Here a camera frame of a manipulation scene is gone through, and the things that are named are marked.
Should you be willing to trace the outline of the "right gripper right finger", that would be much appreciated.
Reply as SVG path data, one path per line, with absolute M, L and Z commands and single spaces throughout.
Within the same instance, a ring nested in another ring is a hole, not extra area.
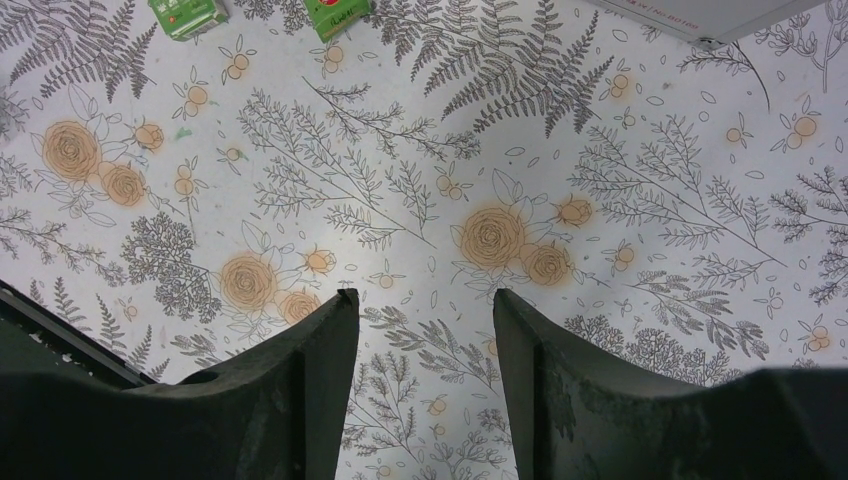
M 499 290 L 521 479 L 843 479 L 847 372 L 766 368 L 702 388 L 629 363 Z

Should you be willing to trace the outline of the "green small box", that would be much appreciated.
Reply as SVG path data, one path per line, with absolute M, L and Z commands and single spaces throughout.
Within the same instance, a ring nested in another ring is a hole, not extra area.
M 368 0 L 304 0 L 303 4 L 323 43 L 330 42 L 372 10 Z
M 222 1 L 149 0 L 147 5 L 163 32 L 175 41 L 188 41 L 229 20 Z

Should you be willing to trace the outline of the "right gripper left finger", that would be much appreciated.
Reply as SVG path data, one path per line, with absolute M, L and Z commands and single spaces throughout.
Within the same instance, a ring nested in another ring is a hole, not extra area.
M 176 384 L 1 376 L 5 479 L 332 479 L 359 339 L 342 289 L 294 326 Z

